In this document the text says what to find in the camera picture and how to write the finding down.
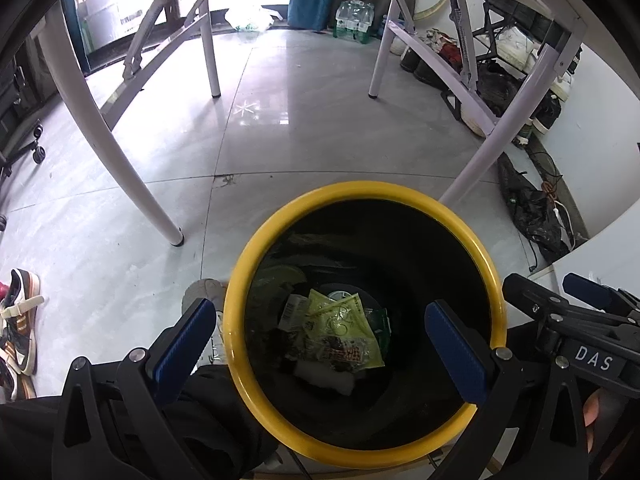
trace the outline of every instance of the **plastic bottle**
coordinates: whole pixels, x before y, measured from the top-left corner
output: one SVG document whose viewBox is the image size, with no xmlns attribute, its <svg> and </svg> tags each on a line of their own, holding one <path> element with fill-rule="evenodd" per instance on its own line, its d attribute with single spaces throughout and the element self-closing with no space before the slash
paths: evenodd
<svg viewBox="0 0 640 480">
<path fill-rule="evenodd" d="M 342 2 L 338 10 L 335 11 L 334 38 L 345 38 L 347 36 L 347 20 L 351 12 L 351 3 Z"/>
<path fill-rule="evenodd" d="M 364 6 L 364 2 L 361 0 L 350 0 L 351 9 L 349 18 L 347 19 L 347 38 L 356 39 L 356 32 L 358 31 L 358 22 L 360 21 L 360 12 Z"/>
<path fill-rule="evenodd" d="M 373 23 L 373 16 L 373 4 L 366 4 L 360 9 L 358 28 L 355 33 L 355 39 L 360 43 L 369 43 L 369 27 Z"/>
</svg>

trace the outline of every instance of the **gray shoe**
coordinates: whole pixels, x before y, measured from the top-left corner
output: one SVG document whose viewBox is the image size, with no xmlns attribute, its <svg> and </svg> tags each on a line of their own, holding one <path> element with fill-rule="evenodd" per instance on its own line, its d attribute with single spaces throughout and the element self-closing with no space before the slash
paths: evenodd
<svg viewBox="0 0 640 480">
<path fill-rule="evenodd" d="M 206 298 L 216 307 L 218 320 L 209 343 L 196 363 L 196 368 L 203 365 L 226 365 L 225 346 L 222 342 L 222 311 L 225 307 L 226 283 L 207 278 L 191 283 L 182 297 L 182 313 L 184 314 L 196 298 Z"/>
</svg>

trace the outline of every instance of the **yellow ring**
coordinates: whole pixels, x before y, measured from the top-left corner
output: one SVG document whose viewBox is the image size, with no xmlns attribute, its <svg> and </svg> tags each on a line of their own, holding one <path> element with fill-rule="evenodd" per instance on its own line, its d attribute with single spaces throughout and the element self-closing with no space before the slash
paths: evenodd
<svg viewBox="0 0 640 480">
<path fill-rule="evenodd" d="M 383 450 L 331 446 L 300 431 L 273 407 L 255 379 L 244 344 L 244 304 L 254 273 L 266 251 L 283 231 L 311 211 L 354 199 L 398 202 L 422 211 L 446 227 L 466 248 L 484 281 L 490 304 L 492 348 L 505 346 L 507 324 L 498 273 L 478 237 L 452 211 L 416 190 L 386 182 L 332 184 L 292 200 L 262 224 L 240 254 L 226 292 L 223 334 L 226 357 L 236 388 L 254 417 L 286 446 L 325 464 L 370 469 L 401 465 L 438 449 L 466 428 L 476 407 L 465 403 L 437 430 L 404 446 Z"/>
</svg>

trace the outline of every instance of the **white metal table leg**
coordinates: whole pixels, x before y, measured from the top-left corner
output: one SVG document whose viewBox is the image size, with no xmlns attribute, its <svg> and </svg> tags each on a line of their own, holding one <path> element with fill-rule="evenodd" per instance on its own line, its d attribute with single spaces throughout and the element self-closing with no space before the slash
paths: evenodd
<svg viewBox="0 0 640 480">
<path fill-rule="evenodd" d="M 211 34 L 211 18 L 209 17 L 209 0 L 204 0 L 198 9 L 199 16 L 206 16 L 200 23 L 200 36 L 202 37 L 202 47 L 204 49 L 204 61 L 207 65 L 207 75 L 209 75 L 209 87 L 212 97 L 220 97 L 220 82 L 218 81 L 218 67 L 216 66 L 216 55 L 213 52 L 213 37 Z"/>
<path fill-rule="evenodd" d="M 487 136 L 482 146 L 440 197 L 440 202 L 449 207 L 454 205 L 498 159 L 549 90 L 557 76 L 554 71 L 557 59 L 558 52 L 546 44 L 535 67 L 495 125 L 491 135 Z"/>
<path fill-rule="evenodd" d="M 378 97 L 378 93 L 380 92 L 382 76 L 385 73 L 386 62 L 389 59 L 389 49 L 395 36 L 393 31 L 389 30 L 389 22 L 391 20 L 397 20 L 398 16 L 400 16 L 400 6 L 396 0 L 391 0 L 389 11 L 386 14 L 385 31 L 382 33 L 380 49 L 378 50 L 378 57 L 376 58 L 376 66 L 373 69 L 371 85 L 369 86 L 369 97 L 372 99 Z"/>
<path fill-rule="evenodd" d="M 60 2 L 49 9 L 45 20 L 40 45 L 53 81 L 84 138 L 136 207 L 172 245 L 182 245 L 182 232 L 146 188 L 104 122 L 78 66 Z"/>
</svg>

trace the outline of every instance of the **silver bolt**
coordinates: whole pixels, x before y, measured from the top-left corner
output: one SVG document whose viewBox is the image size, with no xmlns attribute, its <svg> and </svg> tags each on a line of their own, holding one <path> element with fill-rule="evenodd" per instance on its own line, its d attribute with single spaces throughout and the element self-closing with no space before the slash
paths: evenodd
<svg viewBox="0 0 640 480">
<path fill-rule="evenodd" d="M 502 359 L 503 361 L 508 361 L 513 357 L 513 352 L 504 346 L 500 346 L 495 349 L 495 354 L 498 359 Z"/>
<path fill-rule="evenodd" d="M 74 370 L 79 370 L 86 364 L 86 359 L 84 357 L 76 357 L 74 361 L 71 363 L 71 367 Z"/>
<path fill-rule="evenodd" d="M 558 357 L 556 357 L 556 364 L 562 368 L 562 370 L 564 370 L 565 368 L 569 367 L 569 361 L 566 357 L 564 357 L 563 355 L 559 355 Z"/>
<path fill-rule="evenodd" d="M 137 363 L 138 361 L 142 361 L 145 358 L 146 352 L 144 348 L 134 348 L 131 352 L 129 352 L 129 359 L 133 362 Z"/>
</svg>

